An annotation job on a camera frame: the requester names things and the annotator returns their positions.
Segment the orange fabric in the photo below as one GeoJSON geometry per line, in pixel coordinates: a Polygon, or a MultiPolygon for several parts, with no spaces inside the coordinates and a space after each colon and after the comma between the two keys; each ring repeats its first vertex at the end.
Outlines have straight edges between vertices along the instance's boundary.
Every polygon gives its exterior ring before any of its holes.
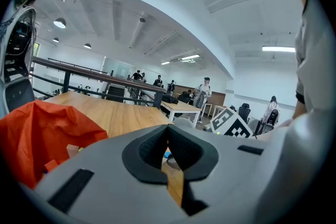
{"type": "Polygon", "coordinates": [[[95,122],[72,106],[34,101],[0,120],[0,149],[19,182],[34,188],[53,159],[69,158],[68,144],[87,147],[108,138],[95,122]]]}

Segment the air vent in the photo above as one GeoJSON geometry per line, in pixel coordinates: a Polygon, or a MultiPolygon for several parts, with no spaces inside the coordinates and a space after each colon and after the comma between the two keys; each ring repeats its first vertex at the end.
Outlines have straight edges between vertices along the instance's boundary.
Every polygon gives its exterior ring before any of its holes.
{"type": "Polygon", "coordinates": [[[175,58],[175,59],[171,59],[169,62],[179,62],[179,61],[181,61],[181,59],[175,58]]]}

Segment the railing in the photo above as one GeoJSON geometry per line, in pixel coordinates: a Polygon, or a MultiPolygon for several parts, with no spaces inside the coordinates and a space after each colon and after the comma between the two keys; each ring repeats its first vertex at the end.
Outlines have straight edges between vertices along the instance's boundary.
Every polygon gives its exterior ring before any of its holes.
{"type": "MultiPolygon", "coordinates": [[[[81,69],[86,69],[86,70],[90,70],[90,71],[94,71],[94,72],[99,72],[100,74],[107,74],[107,72],[103,72],[103,71],[100,71],[100,70],[97,70],[97,69],[92,69],[92,68],[88,68],[88,67],[83,67],[83,66],[75,65],[73,63],[64,62],[64,61],[56,60],[56,59],[53,59],[53,58],[48,58],[48,60],[52,61],[52,62],[64,63],[65,65],[69,65],[69,66],[73,66],[73,67],[79,67],[81,69]]],[[[52,67],[47,67],[47,68],[57,70],[58,72],[64,72],[64,71],[61,71],[61,70],[58,70],[58,69],[52,68],[52,67]]]]}
{"type": "MultiPolygon", "coordinates": [[[[87,89],[80,89],[81,92],[95,94],[95,95],[99,95],[99,96],[103,96],[103,97],[107,97],[107,98],[110,97],[110,98],[118,98],[118,99],[122,99],[122,100],[133,101],[134,103],[145,103],[145,104],[151,103],[151,104],[153,104],[154,107],[160,109],[160,105],[161,105],[161,101],[162,101],[162,95],[163,95],[163,92],[164,92],[164,89],[162,89],[160,87],[152,86],[152,85],[142,83],[142,82],[119,79],[119,78],[116,78],[116,77],[108,76],[105,73],[100,73],[100,71],[99,71],[99,73],[96,72],[96,71],[92,71],[89,68],[87,68],[87,69],[83,69],[82,67],[78,68],[75,65],[68,65],[68,64],[59,63],[59,62],[55,62],[55,61],[50,61],[50,60],[46,60],[46,59],[38,58],[38,57],[33,57],[33,62],[38,64],[38,65],[42,65],[42,66],[45,66],[45,67],[48,67],[48,68],[53,68],[53,69],[65,72],[64,83],[55,82],[55,81],[43,78],[41,76],[38,76],[34,73],[30,73],[30,75],[32,75],[34,78],[44,80],[46,82],[56,84],[56,85],[59,85],[59,86],[63,87],[63,91],[62,91],[63,93],[68,92],[69,89],[78,90],[78,88],[69,85],[70,75],[75,74],[75,75],[82,76],[82,77],[85,77],[85,78],[105,81],[107,83],[114,83],[114,84],[123,85],[123,86],[130,87],[130,88],[152,91],[152,92],[155,92],[155,97],[154,97],[154,99],[152,99],[152,101],[148,101],[148,100],[142,100],[142,99],[120,97],[120,96],[111,95],[111,94],[107,94],[107,93],[94,92],[94,91],[90,91],[90,90],[87,90],[87,89]]],[[[39,92],[41,94],[44,94],[46,96],[50,95],[50,94],[46,94],[46,93],[40,91],[39,89],[34,89],[34,91],[39,92]]]]}
{"type": "Polygon", "coordinates": [[[75,65],[75,64],[73,64],[73,63],[64,62],[64,61],[56,60],[56,59],[53,59],[53,58],[48,58],[48,60],[49,60],[49,61],[52,61],[52,62],[64,63],[65,65],[69,65],[69,66],[73,66],[73,67],[79,67],[79,68],[83,68],[83,69],[88,69],[88,70],[90,70],[90,71],[95,71],[95,72],[99,72],[99,73],[107,74],[107,72],[103,72],[103,71],[100,71],[100,70],[97,70],[97,69],[93,69],[93,68],[88,68],[88,67],[83,67],[83,66],[75,65]]]}

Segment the backpack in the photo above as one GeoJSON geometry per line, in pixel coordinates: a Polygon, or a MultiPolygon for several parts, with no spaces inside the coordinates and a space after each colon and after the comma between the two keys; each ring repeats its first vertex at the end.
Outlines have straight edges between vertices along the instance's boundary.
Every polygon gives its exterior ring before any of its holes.
{"type": "Polygon", "coordinates": [[[164,94],[162,96],[162,101],[166,103],[173,103],[173,104],[178,104],[179,101],[175,97],[170,96],[169,94],[164,94]]]}

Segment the wooden table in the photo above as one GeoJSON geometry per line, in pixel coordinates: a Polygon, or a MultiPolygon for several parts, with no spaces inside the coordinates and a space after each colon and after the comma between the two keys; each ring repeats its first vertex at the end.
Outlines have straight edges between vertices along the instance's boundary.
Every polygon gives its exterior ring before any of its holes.
{"type": "Polygon", "coordinates": [[[143,128],[172,124],[157,108],[113,102],[76,92],[66,92],[45,102],[72,105],[115,137],[143,128]]]}
{"type": "Polygon", "coordinates": [[[164,108],[170,111],[170,114],[169,114],[170,121],[173,121],[175,113],[196,113],[194,121],[193,121],[194,128],[196,127],[197,119],[199,117],[201,109],[195,106],[183,103],[181,101],[179,101],[178,104],[171,104],[171,103],[166,103],[162,101],[161,106],[163,106],[164,108]]]}
{"type": "Polygon", "coordinates": [[[215,117],[215,114],[216,114],[216,110],[224,110],[226,109],[226,106],[221,106],[221,105],[215,105],[215,108],[214,108],[214,113],[212,113],[212,119],[215,117]]]}

